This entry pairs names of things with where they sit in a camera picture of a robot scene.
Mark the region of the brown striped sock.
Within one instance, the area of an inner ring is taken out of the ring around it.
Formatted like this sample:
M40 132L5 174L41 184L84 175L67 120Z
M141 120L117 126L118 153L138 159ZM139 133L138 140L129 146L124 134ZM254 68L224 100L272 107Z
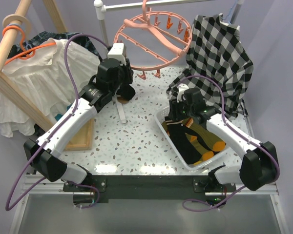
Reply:
M129 100L125 99L124 97L117 96L117 101L121 104L127 104Z

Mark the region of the pink round clip hanger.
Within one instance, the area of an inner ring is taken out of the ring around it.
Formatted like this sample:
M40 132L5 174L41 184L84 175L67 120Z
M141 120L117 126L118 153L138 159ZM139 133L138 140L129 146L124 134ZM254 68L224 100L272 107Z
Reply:
M147 54L161 61L151 67L132 66L136 71L141 71L139 78L146 79L146 71L155 70L155 77L161 77L161 69L172 65L183 55L186 54L192 40L192 29L190 23L182 16L169 11L153 11L147 6L148 1L142 1L142 14L131 19L124 19L123 25L117 31L114 42L121 43L125 41L131 42L134 46L142 49ZM138 41L132 36L125 33L126 29L134 32L143 33L145 41ZM165 58L155 49L147 46L148 43L158 42L161 46L173 53L173 58Z

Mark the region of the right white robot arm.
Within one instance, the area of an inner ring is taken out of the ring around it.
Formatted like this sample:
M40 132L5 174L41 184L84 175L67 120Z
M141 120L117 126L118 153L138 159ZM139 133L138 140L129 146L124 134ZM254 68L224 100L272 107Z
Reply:
M188 117L207 131L221 138L241 158L238 167L220 166L212 171L208 187L220 191L225 184L238 183L256 191L266 184L275 182L280 168L275 146L267 141L247 135L230 123L223 111L207 106L197 88L185 84L178 86L177 98L169 101L169 118L180 121Z

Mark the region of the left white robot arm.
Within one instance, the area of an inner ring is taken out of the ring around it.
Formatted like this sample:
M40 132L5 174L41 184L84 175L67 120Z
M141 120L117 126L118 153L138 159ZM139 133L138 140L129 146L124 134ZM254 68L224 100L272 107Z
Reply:
M60 160L59 157L73 136L115 95L132 99L135 90L131 87L133 71L129 59L123 62L106 58L98 66L97 74L82 88L78 99L61 119L37 140L27 140L25 154L30 165L46 179L71 181L80 191L91 187L90 172L75 164Z

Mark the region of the black striped sock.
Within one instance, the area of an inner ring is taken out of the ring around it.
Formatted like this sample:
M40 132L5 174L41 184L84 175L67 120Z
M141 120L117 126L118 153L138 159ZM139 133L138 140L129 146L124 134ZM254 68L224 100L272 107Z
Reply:
M186 133L190 134L191 130L184 126L180 121L173 121L169 117L165 117L165 124L171 141L186 164L190 165L200 161L202 155L186 136Z
M117 96L124 97L127 100L131 100L136 95L134 88L130 84L123 84L117 91Z

